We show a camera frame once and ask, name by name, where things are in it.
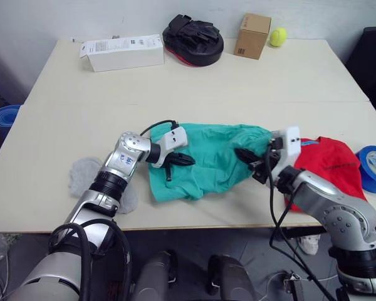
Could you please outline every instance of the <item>tape roll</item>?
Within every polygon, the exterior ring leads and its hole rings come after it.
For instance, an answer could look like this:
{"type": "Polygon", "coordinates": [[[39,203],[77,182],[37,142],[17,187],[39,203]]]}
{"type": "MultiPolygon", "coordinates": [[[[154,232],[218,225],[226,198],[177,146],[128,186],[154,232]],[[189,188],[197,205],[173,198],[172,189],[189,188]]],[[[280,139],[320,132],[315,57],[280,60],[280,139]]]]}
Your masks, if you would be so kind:
{"type": "Polygon", "coordinates": [[[362,188],[376,193],[376,146],[370,145],[356,153],[361,165],[359,170],[362,178],[362,188]]]}
{"type": "Polygon", "coordinates": [[[0,108],[0,127],[11,127],[17,117],[20,105],[8,105],[0,108]]]}

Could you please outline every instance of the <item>green towel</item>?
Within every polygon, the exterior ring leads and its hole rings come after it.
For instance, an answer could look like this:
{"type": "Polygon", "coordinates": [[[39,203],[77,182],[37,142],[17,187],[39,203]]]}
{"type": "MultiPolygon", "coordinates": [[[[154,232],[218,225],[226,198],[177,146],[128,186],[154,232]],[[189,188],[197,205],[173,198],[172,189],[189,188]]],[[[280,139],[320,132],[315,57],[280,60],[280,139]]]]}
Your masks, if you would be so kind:
{"type": "MultiPolygon", "coordinates": [[[[266,152],[271,132],[253,125],[180,124],[188,136],[188,146],[177,152],[192,156],[193,166],[171,167],[172,180],[165,180],[164,168],[150,164],[150,187],[156,201],[200,199],[207,193],[222,193],[248,178],[251,171],[234,153],[235,147],[245,147],[257,156],[266,152]]],[[[162,124],[151,130],[153,142],[170,130],[162,124]]]]}

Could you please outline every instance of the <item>tennis ball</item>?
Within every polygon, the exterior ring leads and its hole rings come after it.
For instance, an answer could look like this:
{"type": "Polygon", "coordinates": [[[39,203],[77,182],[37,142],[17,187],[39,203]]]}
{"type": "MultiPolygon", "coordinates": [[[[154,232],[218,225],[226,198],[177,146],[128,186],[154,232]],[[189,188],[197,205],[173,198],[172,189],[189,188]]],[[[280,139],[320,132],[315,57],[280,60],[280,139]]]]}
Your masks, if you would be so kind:
{"type": "Polygon", "coordinates": [[[285,28],[277,28],[271,33],[269,42],[271,46],[278,47],[284,43],[286,38],[287,30],[285,28]]]}

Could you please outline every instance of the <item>white box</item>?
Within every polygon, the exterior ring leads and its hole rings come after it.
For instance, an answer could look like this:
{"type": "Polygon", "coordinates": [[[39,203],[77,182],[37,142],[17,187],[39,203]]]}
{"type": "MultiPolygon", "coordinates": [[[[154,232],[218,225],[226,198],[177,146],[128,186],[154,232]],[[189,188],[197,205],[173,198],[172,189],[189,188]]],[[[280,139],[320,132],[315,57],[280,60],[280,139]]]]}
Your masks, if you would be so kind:
{"type": "Polygon", "coordinates": [[[80,58],[87,56],[95,72],[164,64],[160,35],[133,36],[82,43],[80,58]]]}

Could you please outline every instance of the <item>brown box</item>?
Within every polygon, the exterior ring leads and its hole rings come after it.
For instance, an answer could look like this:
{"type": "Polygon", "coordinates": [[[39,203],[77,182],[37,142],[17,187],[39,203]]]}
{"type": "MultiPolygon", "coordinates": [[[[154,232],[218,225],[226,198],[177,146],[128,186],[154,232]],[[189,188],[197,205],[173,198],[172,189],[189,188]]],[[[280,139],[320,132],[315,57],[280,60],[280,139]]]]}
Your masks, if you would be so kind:
{"type": "Polygon", "coordinates": [[[270,22],[270,17],[245,14],[234,54],[258,60],[268,39],[270,22]]]}

